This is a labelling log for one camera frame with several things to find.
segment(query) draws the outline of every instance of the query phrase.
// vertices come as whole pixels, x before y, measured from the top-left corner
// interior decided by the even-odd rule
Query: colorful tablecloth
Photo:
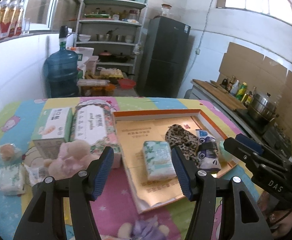
[[[29,100],[8,104],[0,113],[0,145],[14,143],[23,154],[32,151],[31,141],[35,123],[43,109],[56,107],[75,107],[83,101],[108,104],[114,111],[150,110],[150,109],[204,109],[209,112],[213,121],[228,136],[235,136],[240,130],[211,103],[200,100],[175,98],[126,98],[126,97],[94,97],[94,98],[54,98]],[[255,199],[260,192],[251,182],[251,174],[242,163],[228,172],[224,178],[239,176],[244,181]],[[0,236],[11,240],[17,225],[30,199],[31,190],[21,196],[4,196],[0,193]],[[221,199],[216,202],[216,216],[212,239],[216,236],[221,217]],[[91,203],[97,227],[100,234],[117,236],[118,230],[125,223],[133,224],[137,219],[158,217],[159,225],[164,225],[169,231],[168,239],[177,240],[185,237],[192,216],[194,203],[182,199],[165,207],[138,215],[131,197],[130,188],[123,168],[113,169],[107,180],[104,192]],[[65,218],[68,239],[73,235],[70,218]]]

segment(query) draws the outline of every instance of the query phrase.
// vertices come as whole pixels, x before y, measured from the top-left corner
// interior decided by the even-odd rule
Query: pink teddy bear
[[[80,170],[88,168],[98,155],[90,153],[90,145],[83,140],[62,143],[56,160],[44,160],[48,173],[56,180],[70,178]]]

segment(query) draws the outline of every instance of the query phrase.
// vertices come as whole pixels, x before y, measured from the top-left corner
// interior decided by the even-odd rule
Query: red plastic basket
[[[122,89],[132,89],[134,86],[136,86],[136,82],[134,80],[127,78],[119,79],[118,83]]]

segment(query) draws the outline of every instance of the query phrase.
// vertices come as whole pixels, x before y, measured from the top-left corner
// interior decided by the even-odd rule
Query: silver screw
[[[78,173],[78,176],[80,176],[80,177],[84,177],[86,175],[87,175],[87,171],[85,171],[85,170],[82,170]]]
[[[205,171],[198,171],[198,175],[201,176],[201,177],[204,177],[207,175],[207,172]]]
[[[241,178],[235,176],[235,177],[233,177],[233,181],[236,183],[239,183],[239,182],[241,182]]]
[[[53,178],[52,177],[47,177],[46,179],[45,179],[45,182],[46,183],[51,183],[53,181]]]

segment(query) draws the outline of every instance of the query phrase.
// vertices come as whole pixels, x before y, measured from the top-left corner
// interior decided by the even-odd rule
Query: refrigerator
[[[150,20],[137,80],[140,96],[177,97],[189,32],[190,26],[167,17]]]

